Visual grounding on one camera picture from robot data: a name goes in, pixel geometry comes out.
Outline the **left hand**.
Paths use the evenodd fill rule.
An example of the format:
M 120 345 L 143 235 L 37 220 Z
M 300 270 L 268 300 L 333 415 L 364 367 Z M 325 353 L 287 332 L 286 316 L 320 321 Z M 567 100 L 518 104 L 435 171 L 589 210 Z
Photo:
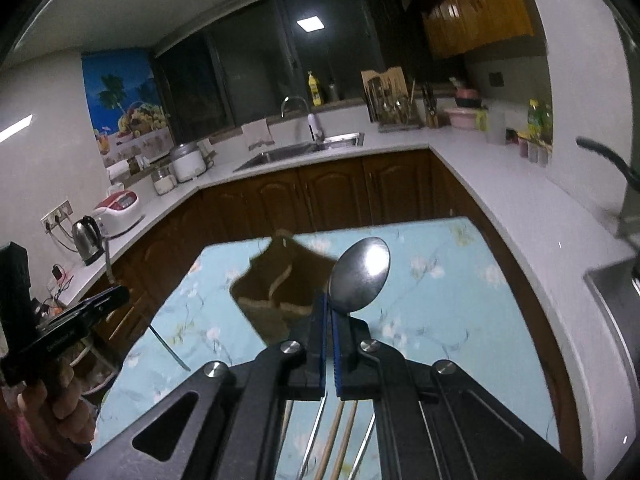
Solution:
M 55 392 L 43 382 L 20 391 L 2 387 L 1 421 L 25 451 L 81 462 L 90 451 L 96 420 L 73 367 L 62 360 L 54 370 Z

